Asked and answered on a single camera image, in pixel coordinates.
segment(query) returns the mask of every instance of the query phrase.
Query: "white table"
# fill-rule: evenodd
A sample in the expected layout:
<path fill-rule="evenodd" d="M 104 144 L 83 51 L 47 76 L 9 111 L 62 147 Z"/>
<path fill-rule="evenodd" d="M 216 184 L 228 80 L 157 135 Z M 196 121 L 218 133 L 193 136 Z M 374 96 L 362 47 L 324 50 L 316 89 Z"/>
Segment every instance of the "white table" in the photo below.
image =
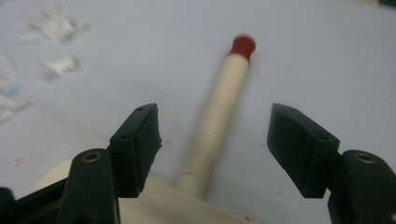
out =
<path fill-rule="evenodd" d="M 396 11 L 357 2 L 64 0 L 91 29 L 65 45 L 23 45 L 21 26 L 50 0 L 0 6 L 0 53 L 31 103 L 0 126 L 0 186 L 17 198 L 51 167 L 110 136 L 157 103 L 163 148 L 151 176 L 172 183 L 233 38 L 257 49 L 207 201 L 257 223 L 331 223 L 327 197 L 304 199 L 266 146 L 274 102 L 304 112 L 396 170 Z M 75 73 L 44 80 L 37 62 L 73 54 Z"/>

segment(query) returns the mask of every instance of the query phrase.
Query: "red tip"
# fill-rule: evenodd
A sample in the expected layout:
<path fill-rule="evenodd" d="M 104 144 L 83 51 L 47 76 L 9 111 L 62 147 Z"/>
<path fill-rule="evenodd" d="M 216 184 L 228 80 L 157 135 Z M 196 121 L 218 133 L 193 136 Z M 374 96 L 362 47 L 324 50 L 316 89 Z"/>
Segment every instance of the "red tip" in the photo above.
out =
<path fill-rule="evenodd" d="M 233 48 L 230 53 L 240 54 L 250 61 L 250 55 L 255 48 L 256 44 L 250 36 L 240 35 L 233 40 Z"/>

